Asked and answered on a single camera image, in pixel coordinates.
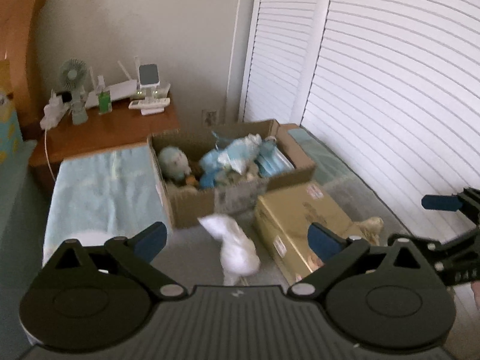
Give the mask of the white knotted cloth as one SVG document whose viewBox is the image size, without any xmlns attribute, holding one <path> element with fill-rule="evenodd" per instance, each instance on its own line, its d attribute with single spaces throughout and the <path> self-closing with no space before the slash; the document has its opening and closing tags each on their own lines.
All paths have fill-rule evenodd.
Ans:
<svg viewBox="0 0 480 360">
<path fill-rule="evenodd" d="M 227 214 L 210 214 L 198 218 L 199 224 L 221 243 L 220 264 L 224 286 L 235 286 L 241 280 L 255 275 L 260 269 L 260 258 L 255 243 L 234 218 Z"/>
</svg>

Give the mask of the blue haired plush doll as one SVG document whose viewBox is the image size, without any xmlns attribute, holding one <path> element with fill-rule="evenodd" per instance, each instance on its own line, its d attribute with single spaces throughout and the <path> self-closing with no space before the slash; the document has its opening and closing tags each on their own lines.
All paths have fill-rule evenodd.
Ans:
<svg viewBox="0 0 480 360">
<path fill-rule="evenodd" d="M 164 147 L 157 155 L 164 177 L 182 183 L 191 174 L 189 160 L 185 153 L 175 146 Z"/>
</svg>

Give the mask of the light blue face mask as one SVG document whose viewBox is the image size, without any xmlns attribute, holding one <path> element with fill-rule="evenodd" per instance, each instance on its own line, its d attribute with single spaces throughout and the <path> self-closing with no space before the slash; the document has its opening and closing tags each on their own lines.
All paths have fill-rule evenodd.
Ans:
<svg viewBox="0 0 480 360">
<path fill-rule="evenodd" d="M 259 147 L 256 164 L 259 168 L 259 175 L 264 178 L 292 172 L 295 169 L 295 166 L 271 141 L 265 141 Z"/>
</svg>

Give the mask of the blue white sachet with ribbon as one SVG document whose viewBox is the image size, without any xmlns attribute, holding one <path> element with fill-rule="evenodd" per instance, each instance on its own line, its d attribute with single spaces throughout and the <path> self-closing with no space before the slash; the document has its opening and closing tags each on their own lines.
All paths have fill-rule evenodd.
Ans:
<svg viewBox="0 0 480 360">
<path fill-rule="evenodd" d="M 214 148 L 199 160 L 199 165 L 205 172 L 229 169 L 243 175 L 261 150 L 272 150 L 277 145 L 274 136 L 262 138 L 259 134 L 248 134 L 233 139 L 216 132 L 212 135 L 216 139 Z"/>
</svg>

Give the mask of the white lidded clear jar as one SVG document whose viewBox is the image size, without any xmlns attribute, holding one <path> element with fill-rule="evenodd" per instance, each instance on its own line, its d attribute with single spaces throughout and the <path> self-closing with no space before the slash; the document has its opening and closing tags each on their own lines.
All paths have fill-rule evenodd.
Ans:
<svg viewBox="0 0 480 360">
<path fill-rule="evenodd" d="M 70 239 L 77 239 L 83 246 L 100 246 L 104 245 L 112 238 L 112 235 L 107 232 L 98 230 L 86 230 L 72 234 Z"/>
</svg>

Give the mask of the gold tissue pack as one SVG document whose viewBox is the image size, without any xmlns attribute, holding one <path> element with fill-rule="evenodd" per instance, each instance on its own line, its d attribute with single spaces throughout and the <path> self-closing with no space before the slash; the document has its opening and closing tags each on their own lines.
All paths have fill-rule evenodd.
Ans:
<svg viewBox="0 0 480 360">
<path fill-rule="evenodd" d="M 315 181 L 258 197 L 254 213 L 259 237 L 289 284 L 317 269 L 308 246 L 311 224 L 321 224 L 342 238 L 373 239 Z"/>
</svg>

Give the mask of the checkered blue grey blanket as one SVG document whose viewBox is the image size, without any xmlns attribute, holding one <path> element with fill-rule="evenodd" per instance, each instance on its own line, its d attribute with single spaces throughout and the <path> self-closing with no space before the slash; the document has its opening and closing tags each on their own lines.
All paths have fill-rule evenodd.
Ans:
<svg viewBox="0 0 480 360">
<path fill-rule="evenodd" d="M 289 135 L 315 162 L 313 179 L 352 221 L 382 219 L 382 244 L 393 233 L 406 233 L 372 189 L 325 144 L 302 128 L 293 128 Z M 198 223 L 210 214 L 206 199 L 189 193 L 176 212 L 154 187 L 155 169 L 145 145 L 62 163 L 47 219 L 43 259 L 48 261 L 66 239 L 76 238 L 84 246 L 102 245 L 113 236 L 131 237 L 160 221 L 169 236 L 154 265 L 188 287 L 222 284 L 221 245 Z"/>
</svg>

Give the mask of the open cardboard box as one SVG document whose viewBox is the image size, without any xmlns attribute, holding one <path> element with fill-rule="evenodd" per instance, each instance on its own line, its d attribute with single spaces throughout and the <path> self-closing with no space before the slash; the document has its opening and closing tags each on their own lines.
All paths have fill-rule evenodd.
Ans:
<svg viewBox="0 0 480 360">
<path fill-rule="evenodd" d="M 295 166 L 292 172 L 270 178 L 261 177 L 256 161 L 247 166 L 240 175 L 230 169 L 221 169 L 224 174 L 214 189 L 199 189 L 199 180 L 205 172 L 199 160 L 215 146 L 213 132 L 222 137 L 239 138 L 248 134 L 259 134 L 262 138 L 273 136 L 277 147 Z M 275 189 L 286 188 L 311 180 L 315 163 L 288 133 L 287 127 L 275 119 L 216 127 L 201 127 L 193 130 L 169 130 L 149 136 L 147 144 L 155 173 L 156 189 L 160 196 L 168 221 L 173 229 L 190 228 L 198 218 L 211 214 L 236 214 L 256 205 L 258 196 Z M 164 147 L 175 146 L 189 160 L 191 174 L 182 183 L 164 177 L 157 155 Z"/>
</svg>

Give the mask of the wooden nightstand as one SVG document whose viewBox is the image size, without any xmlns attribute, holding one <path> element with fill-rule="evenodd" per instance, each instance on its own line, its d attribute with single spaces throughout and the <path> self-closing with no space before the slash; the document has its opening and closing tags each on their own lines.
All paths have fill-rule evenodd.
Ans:
<svg viewBox="0 0 480 360">
<path fill-rule="evenodd" d="M 42 192 L 52 194 L 60 164 L 66 159 L 141 146 L 152 134 L 180 127 L 174 103 L 154 115 L 129 110 L 128 104 L 128 100 L 117 101 L 113 111 L 104 115 L 89 109 L 88 120 L 80 125 L 66 116 L 57 127 L 43 133 L 28 162 Z"/>
</svg>

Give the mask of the white louvered closet door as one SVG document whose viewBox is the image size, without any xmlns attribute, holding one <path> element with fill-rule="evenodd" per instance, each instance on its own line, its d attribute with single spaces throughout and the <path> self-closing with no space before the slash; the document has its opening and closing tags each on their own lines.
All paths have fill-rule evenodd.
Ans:
<svg viewBox="0 0 480 360">
<path fill-rule="evenodd" d="M 238 117 L 303 127 L 411 233 L 460 235 L 421 200 L 479 186 L 479 0 L 254 0 Z"/>
</svg>

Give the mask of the white remote control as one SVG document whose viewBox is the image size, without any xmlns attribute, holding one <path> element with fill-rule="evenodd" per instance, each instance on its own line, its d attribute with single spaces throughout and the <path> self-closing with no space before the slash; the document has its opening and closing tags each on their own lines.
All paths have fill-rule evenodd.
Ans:
<svg viewBox="0 0 480 360">
<path fill-rule="evenodd" d="M 142 116 L 149 116 L 163 113 L 165 108 L 170 105 L 170 102 L 171 99 L 169 97 L 146 97 L 141 100 L 133 100 L 128 104 L 128 109 L 140 111 Z"/>
</svg>

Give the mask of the white wifi router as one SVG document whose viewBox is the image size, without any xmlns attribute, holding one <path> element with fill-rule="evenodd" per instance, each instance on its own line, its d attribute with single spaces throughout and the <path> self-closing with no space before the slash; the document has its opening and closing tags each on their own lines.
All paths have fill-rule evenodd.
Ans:
<svg viewBox="0 0 480 360">
<path fill-rule="evenodd" d="M 140 93 L 139 81 L 138 81 L 138 67 L 142 64 L 141 59 L 138 56 L 134 57 L 134 64 L 136 68 L 136 77 L 132 77 L 126 67 L 121 63 L 120 60 L 117 61 L 120 69 L 126 76 L 126 80 L 117 84 L 107 85 L 106 89 L 110 91 L 112 102 L 132 99 L 132 100 L 141 100 L 144 97 Z M 96 94 L 96 88 L 98 85 L 98 76 L 95 76 L 94 69 L 89 67 L 89 77 L 92 82 L 93 90 L 89 92 L 86 101 L 85 108 L 90 109 L 98 107 L 98 98 Z M 167 98 L 171 89 L 171 83 L 167 80 L 162 80 L 160 78 L 160 85 L 157 88 L 156 92 L 152 96 L 153 98 Z"/>
</svg>

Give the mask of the white power strip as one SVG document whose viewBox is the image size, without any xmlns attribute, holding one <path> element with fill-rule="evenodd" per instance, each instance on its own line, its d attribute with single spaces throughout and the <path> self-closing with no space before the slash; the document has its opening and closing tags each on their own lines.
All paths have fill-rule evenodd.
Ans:
<svg viewBox="0 0 480 360">
<path fill-rule="evenodd" d="M 44 106 L 44 116 L 40 121 L 40 127 L 44 131 L 55 128 L 61 119 L 68 113 L 72 94 L 70 91 L 55 93 L 50 92 L 47 105 Z"/>
</svg>

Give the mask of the green desk fan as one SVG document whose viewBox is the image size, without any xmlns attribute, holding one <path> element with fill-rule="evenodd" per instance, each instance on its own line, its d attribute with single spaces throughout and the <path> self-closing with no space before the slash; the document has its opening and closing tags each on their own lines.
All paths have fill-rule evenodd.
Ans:
<svg viewBox="0 0 480 360">
<path fill-rule="evenodd" d="M 74 125 L 82 125 L 88 120 L 85 104 L 81 97 L 87 72 L 86 63 L 77 58 L 65 61 L 59 71 L 61 86 L 72 95 L 70 111 Z"/>
</svg>

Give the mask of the wooden headboard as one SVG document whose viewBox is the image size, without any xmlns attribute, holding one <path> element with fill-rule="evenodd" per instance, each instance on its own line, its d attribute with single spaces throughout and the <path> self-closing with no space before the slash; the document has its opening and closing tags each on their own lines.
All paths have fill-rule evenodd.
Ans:
<svg viewBox="0 0 480 360">
<path fill-rule="evenodd" d="M 7 61 L 10 87 L 25 140 L 41 135 L 47 104 L 43 96 L 36 30 L 46 0 L 1 0 L 1 61 Z"/>
</svg>

